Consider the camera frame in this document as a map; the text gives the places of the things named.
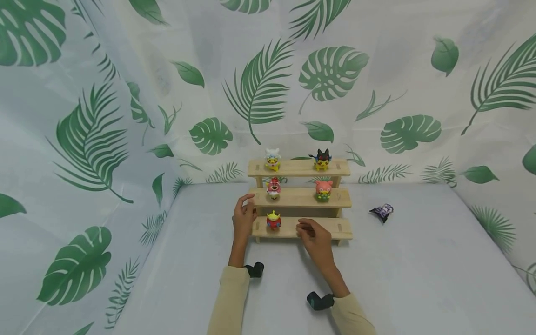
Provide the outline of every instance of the right hand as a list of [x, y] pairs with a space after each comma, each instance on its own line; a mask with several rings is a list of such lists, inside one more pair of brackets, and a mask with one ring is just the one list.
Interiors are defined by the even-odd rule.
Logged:
[[334, 268], [331, 233], [315, 220], [299, 219], [298, 222], [296, 231], [316, 267], [321, 272]]

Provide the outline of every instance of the wooden display stand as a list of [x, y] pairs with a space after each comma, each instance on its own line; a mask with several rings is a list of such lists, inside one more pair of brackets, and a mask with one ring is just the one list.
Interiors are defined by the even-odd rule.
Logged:
[[[331, 233], [331, 238], [340, 244], [342, 240], [353, 238], [352, 228], [347, 219], [341, 217], [343, 208], [352, 207], [348, 189], [339, 188], [340, 179], [350, 176], [350, 168], [345, 159], [332, 159], [327, 171], [317, 171], [313, 160], [283, 160], [279, 171], [275, 172], [264, 166], [264, 160], [252, 160], [248, 166], [248, 176], [257, 180], [257, 188], [250, 189], [254, 193], [257, 219], [253, 222], [252, 236], [257, 243], [261, 237], [298, 239], [296, 224], [300, 218], [310, 218], [318, 222]], [[281, 187], [279, 198], [273, 200], [266, 193], [263, 178], [275, 176], [285, 177], [331, 177], [333, 188], [328, 202], [322, 203], [315, 199], [315, 187], [285, 188]], [[271, 230], [266, 226], [266, 214], [273, 210], [281, 214], [281, 227]]]

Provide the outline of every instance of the beige sleeve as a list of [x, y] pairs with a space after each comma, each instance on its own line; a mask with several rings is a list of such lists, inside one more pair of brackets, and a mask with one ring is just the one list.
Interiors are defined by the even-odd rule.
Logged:
[[353, 293], [334, 300], [331, 314], [341, 335], [376, 335], [374, 326], [367, 320]]
[[220, 278], [220, 290], [207, 335], [240, 335], [245, 297], [248, 295], [248, 270], [226, 266]]

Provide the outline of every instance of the left hand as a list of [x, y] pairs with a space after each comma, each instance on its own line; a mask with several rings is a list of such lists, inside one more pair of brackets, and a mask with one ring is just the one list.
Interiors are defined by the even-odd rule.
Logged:
[[246, 194], [236, 203], [233, 215], [234, 242], [247, 243], [251, 236], [253, 221], [257, 219], [257, 211], [252, 200], [254, 196], [252, 193]]

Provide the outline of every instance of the white hat pikachu figurine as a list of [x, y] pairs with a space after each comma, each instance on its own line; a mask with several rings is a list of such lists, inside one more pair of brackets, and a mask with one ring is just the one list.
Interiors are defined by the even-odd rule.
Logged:
[[264, 155], [264, 158], [266, 159], [266, 164], [264, 166], [266, 166], [270, 170], [274, 170], [275, 172], [279, 171], [279, 159], [281, 158], [281, 156], [279, 155], [279, 148], [266, 148], [266, 154]]

